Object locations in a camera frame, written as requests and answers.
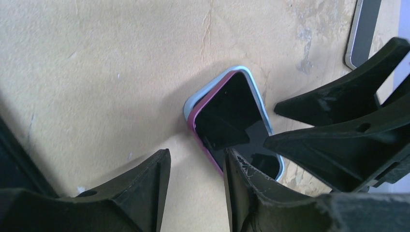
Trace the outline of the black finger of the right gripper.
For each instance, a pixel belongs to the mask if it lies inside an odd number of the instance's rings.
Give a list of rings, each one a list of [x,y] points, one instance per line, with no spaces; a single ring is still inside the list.
[[[395,183],[410,172],[410,110],[390,105],[348,122],[280,133],[264,146],[335,191]]]
[[[410,51],[408,40],[390,39],[375,55],[343,77],[278,102],[274,112],[312,126],[350,121],[380,109],[376,92]]]

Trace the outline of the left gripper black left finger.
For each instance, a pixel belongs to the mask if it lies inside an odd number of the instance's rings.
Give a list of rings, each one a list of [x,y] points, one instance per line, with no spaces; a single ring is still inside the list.
[[[0,191],[3,232],[158,232],[171,156],[160,149],[138,166],[76,197],[49,198],[21,188]]]

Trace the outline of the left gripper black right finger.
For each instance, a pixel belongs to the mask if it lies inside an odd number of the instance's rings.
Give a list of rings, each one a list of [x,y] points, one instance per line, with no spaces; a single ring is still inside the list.
[[[408,194],[310,197],[278,183],[226,149],[223,171],[233,232],[407,232]]]

